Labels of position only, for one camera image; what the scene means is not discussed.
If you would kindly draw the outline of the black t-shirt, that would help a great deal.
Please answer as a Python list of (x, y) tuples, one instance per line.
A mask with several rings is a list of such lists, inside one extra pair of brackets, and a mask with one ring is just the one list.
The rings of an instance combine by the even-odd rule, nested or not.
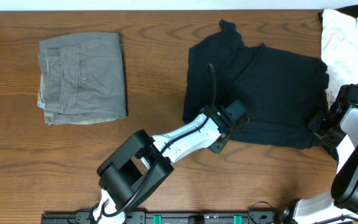
[(221, 20), (220, 32), (189, 49), (182, 119), (194, 120), (201, 108), (241, 101), (249, 122), (233, 141), (308, 149), (322, 143), (308, 129), (326, 109), (327, 65), (319, 58), (261, 44), (244, 45), (235, 24)]

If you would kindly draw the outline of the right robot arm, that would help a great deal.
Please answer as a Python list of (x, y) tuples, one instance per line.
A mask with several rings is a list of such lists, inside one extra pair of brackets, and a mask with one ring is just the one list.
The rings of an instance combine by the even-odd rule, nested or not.
[(297, 201), (284, 223), (358, 222), (358, 107), (350, 106), (339, 126), (346, 136), (331, 191)]

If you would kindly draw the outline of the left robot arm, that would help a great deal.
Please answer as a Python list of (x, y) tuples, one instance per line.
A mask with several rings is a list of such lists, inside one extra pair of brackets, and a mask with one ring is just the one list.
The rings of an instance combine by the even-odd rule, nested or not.
[(125, 213), (144, 202), (173, 172), (174, 163), (207, 148), (219, 154), (247, 109), (235, 101), (225, 108), (205, 106), (190, 123), (150, 136), (141, 129), (124, 141), (97, 169), (102, 197), (90, 213), (92, 223), (123, 223)]

